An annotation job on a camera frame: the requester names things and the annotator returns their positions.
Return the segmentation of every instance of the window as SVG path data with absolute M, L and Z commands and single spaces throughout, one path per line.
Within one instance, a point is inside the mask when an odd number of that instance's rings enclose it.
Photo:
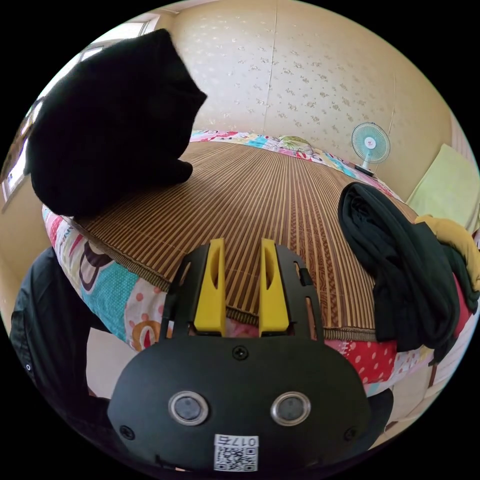
M 14 143 L 19 143 L 21 151 L 17 159 L 13 159 L 10 163 L 15 164 L 14 167 L 10 170 L 7 178 L 2 183 L 3 196 L 5 201 L 10 197 L 14 189 L 19 185 L 24 177 L 24 167 L 26 162 L 26 149 L 28 140 L 24 139 L 23 136 L 27 132 L 28 128 L 33 125 L 35 122 L 40 109 L 42 108 L 42 99 L 48 95 L 52 90 L 55 84 L 65 77 L 72 68 L 79 62 L 83 62 L 89 57 L 101 52 L 104 48 L 109 47 L 121 40 L 133 39 L 152 32 L 155 29 L 155 25 L 159 19 L 159 15 L 153 14 L 144 14 L 141 15 L 138 19 L 130 20 L 125 23 L 122 23 L 115 28 L 112 28 L 108 32 L 99 36 L 94 40 L 90 45 L 84 48 L 80 53 L 75 55 L 65 66 L 63 66 L 60 71 L 48 82 L 45 88 L 40 92 L 40 95 L 37 97 L 37 100 L 32 105 L 30 110 L 24 117 L 22 122 L 23 127 L 14 140 Z
M 142 30 L 146 27 L 146 23 L 144 21 L 128 21 L 127 23 L 122 23 L 121 25 L 112 28 L 107 33 L 99 36 L 93 44 L 98 42 L 106 42 L 111 40 L 118 40 L 118 39 L 134 39 L 135 37 L 139 37 L 142 33 Z

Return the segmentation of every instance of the yellow cloth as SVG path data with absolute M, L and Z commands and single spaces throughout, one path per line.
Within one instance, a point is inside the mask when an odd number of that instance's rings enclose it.
M 465 260 L 466 269 L 475 292 L 480 291 L 480 251 L 467 230 L 447 218 L 433 218 L 431 215 L 418 216 L 416 224 L 425 222 L 435 234 L 437 240 L 450 245 L 459 252 Z

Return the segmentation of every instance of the ceiling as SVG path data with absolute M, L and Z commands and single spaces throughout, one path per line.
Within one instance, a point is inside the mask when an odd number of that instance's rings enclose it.
M 151 13 L 161 13 L 162 10 L 181 12 L 182 10 L 189 9 L 191 7 L 197 7 L 198 5 L 209 4 L 211 2 L 218 2 L 219 0 L 183 0 L 170 3 L 169 5 L 160 6 L 151 10 Z

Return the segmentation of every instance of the pillow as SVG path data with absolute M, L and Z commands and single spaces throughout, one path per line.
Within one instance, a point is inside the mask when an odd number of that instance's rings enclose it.
M 278 146 L 281 149 L 292 150 L 293 152 L 301 152 L 303 154 L 312 155 L 313 147 L 304 138 L 292 135 L 283 135 L 279 137 Z

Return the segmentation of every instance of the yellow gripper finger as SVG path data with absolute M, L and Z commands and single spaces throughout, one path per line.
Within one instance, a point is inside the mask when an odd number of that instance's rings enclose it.
M 194 326 L 199 332 L 226 335 L 225 241 L 210 241 L 205 272 L 195 314 Z
M 289 327 L 277 249 L 275 242 L 266 238 L 261 239 L 258 326 L 260 336 L 263 333 L 285 332 Z

